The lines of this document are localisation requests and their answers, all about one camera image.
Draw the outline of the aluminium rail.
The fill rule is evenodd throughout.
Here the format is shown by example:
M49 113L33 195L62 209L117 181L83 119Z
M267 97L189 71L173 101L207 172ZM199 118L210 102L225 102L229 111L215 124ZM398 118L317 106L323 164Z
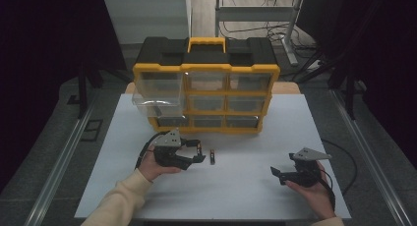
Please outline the aluminium rail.
M357 122L350 117L344 108L344 101L342 96L334 89L329 91L332 100L334 101L343 121L345 122L348 131L350 132L355 145L360 151L364 162L366 163L369 172L374 179L395 223L397 226L414 226L414 222L407 212L407 209L400 199L398 193L394 189L394 186L387 178L381 167L379 161L375 157L372 147L366 141L364 134L359 128Z
M61 149L58 158L49 173L48 178L43 185L38 198L36 199L24 226L41 226L43 219L53 201L54 196L61 184L63 176L68 168L71 158L81 139L85 127L89 121L96 101L100 95L99 89L91 92L90 103L85 113L77 120L71 134L67 138L65 145Z

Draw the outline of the dark curtain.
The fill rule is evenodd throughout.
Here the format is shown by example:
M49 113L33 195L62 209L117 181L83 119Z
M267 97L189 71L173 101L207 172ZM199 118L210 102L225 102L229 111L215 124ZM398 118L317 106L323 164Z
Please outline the dark curtain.
M333 59L375 0L304 0L297 26ZM354 48L370 111L417 169L417 0L381 5Z
M0 193L81 69L124 70L104 0L0 0Z

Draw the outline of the person's left hand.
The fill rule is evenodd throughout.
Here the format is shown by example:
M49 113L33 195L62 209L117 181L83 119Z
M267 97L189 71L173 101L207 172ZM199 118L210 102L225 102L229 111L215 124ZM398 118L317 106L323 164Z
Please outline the person's left hand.
M153 150L153 145L146 150L141 164L138 167L139 171L149 182L152 182L163 174L175 174L180 172L180 169L176 167L160 166L155 160Z

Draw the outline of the grey metal desk frame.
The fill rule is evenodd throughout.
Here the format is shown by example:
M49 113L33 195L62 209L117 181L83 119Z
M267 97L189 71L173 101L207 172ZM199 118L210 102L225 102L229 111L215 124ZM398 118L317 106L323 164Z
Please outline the grey metal desk frame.
M297 66L298 61L290 39L303 0L294 0L293 6L222 6L215 0L214 34L219 36L220 24L226 22L282 22L287 23L283 36L279 38L289 64Z

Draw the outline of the grid of clear organizer drawers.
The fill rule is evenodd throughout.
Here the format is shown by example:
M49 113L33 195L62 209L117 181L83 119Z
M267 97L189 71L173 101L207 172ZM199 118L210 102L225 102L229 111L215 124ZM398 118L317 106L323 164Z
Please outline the grid of clear organizer drawers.
M256 133L271 100L273 73L189 72L181 114L154 119L160 130Z

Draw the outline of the person's right hand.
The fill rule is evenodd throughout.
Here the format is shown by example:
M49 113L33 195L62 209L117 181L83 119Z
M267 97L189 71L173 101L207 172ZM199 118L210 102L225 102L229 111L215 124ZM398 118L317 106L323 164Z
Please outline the person's right hand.
M324 166L320 162L317 162L317 164L321 169L322 180L316 185L305 188L291 181L286 181L285 185L294 192L300 194L320 220L331 219L335 217L336 214L332 207L328 190L323 185L323 183L328 182L327 175Z

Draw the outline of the white cabinet panel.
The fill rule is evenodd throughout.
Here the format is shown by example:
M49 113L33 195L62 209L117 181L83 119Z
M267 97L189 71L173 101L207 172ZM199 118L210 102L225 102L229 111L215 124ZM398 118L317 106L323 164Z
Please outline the white cabinet panel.
M191 34L191 0L104 0L120 44L148 36L186 38Z

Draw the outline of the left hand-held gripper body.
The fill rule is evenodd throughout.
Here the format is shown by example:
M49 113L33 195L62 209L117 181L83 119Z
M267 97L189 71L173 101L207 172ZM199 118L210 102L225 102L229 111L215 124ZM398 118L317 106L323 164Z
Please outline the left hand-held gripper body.
M160 166L180 165L176 151L181 147L181 138L177 129L162 135L153 145L153 155Z

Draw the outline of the yellow black drawer organizer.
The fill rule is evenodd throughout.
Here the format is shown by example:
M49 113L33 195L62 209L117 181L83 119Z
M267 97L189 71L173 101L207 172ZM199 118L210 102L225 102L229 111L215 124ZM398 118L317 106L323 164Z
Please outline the yellow black drawer organizer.
M148 37L133 66L134 82L142 72L180 73L182 77L189 72L273 73L274 84L280 68L271 43L263 37ZM155 118L148 119L158 132L174 129L160 130L153 122ZM254 134L245 131L225 133Z

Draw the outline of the black metal stand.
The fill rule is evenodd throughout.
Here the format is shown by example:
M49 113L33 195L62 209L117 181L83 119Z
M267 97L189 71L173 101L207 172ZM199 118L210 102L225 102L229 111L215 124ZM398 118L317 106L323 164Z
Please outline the black metal stand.
M331 75L328 79L328 87L330 89L339 89L342 84L345 84L344 92L344 109L348 116L354 120L353 112L353 98L355 94L354 82L354 66L351 62L353 56L351 52L342 52L335 58L327 60L320 65L316 70L306 73L307 69L316 61L323 57L322 51L316 51L305 64L293 75L291 81L296 84L305 83L327 71L332 69Z
M90 83L93 88L102 88L104 79L101 71L109 73L115 78L128 84L132 79L124 75L121 70L116 70L102 62L90 61L82 63L78 67L78 88L79 88L79 119L83 118L89 108L87 83Z

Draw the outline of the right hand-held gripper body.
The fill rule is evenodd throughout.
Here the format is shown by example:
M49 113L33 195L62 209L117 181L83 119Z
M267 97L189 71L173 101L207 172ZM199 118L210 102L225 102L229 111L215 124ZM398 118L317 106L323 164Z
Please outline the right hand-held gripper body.
M294 167L296 171L292 182L302 187L312 187L321 179L321 169L318 160L331 159L329 154L303 147L295 153Z

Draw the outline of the clear plastic drawer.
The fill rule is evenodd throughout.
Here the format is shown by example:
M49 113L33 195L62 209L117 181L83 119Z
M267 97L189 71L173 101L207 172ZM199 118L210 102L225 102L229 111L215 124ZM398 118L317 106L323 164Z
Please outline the clear plastic drawer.
M180 73L142 72L135 80L132 102L143 115L152 118L183 114L183 77Z

